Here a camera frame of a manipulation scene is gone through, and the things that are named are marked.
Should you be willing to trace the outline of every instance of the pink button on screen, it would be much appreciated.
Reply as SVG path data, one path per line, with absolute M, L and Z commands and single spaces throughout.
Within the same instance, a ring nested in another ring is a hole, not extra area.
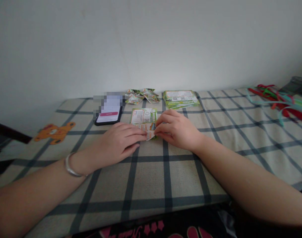
M 105 112 L 101 113 L 99 116 L 115 116 L 118 115 L 118 112 Z

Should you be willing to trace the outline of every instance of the table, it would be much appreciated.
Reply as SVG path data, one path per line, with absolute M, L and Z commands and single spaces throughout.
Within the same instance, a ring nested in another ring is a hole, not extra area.
M 302 189 L 302 122 L 284 119 L 270 105 L 251 103 L 246 89 L 198 92 L 199 106 L 180 109 L 205 135 L 264 167 L 296 189 Z M 251 94 L 254 101 L 262 101 Z M 127 104 L 121 116 L 129 123 L 133 108 L 154 107 L 158 116 L 166 109 L 143 101 Z M 47 129 L 64 129 L 64 138 L 35 137 L 26 151 L 0 178 L 0 187 L 20 179 L 69 153 L 86 148 L 111 126 L 93 124 L 93 99 L 66 100 L 49 120 Z M 122 162 L 88 176 L 26 237 L 62 237 L 135 219 L 196 206 L 229 201 L 230 197 L 189 151 L 161 138 L 141 142 Z

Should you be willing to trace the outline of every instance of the bracelet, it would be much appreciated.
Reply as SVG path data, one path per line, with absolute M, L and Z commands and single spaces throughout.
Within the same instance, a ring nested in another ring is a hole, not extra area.
M 66 157 L 66 159 L 65 159 L 65 169 L 67 170 L 67 172 L 68 172 L 69 174 L 73 175 L 74 177 L 83 177 L 83 176 L 87 177 L 88 175 L 82 175 L 82 174 L 76 173 L 76 172 L 69 166 L 69 157 L 70 157 L 71 155 L 73 155 L 74 153 L 75 153 L 75 152 L 72 152 L 72 153 L 70 153 L 70 154 Z

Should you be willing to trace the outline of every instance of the teddy bear print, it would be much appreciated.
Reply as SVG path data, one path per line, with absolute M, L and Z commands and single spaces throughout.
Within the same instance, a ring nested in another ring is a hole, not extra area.
M 58 127 L 54 124 L 45 126 L 35 137 L 34 141 L 40 141 L 48 137 L 52 138 L 51 145 L 59 144 L 64 141 L 67 133 L 76 125 L 74 122 L 67 123 L 66 126 Z

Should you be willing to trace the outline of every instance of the right hand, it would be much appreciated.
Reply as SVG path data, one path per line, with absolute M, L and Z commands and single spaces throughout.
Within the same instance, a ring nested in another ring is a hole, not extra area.
M 134 125 L 118 122 L 91 146 L 72 155 L 71 166 L 84 175 L 124 160 L 147 139 L 146 132 Z
M 156 121 L 154 133 L 168 143 L 192 152 L 202 144 L 204 138 L 188 118 L 172 109 L 162 113 Z

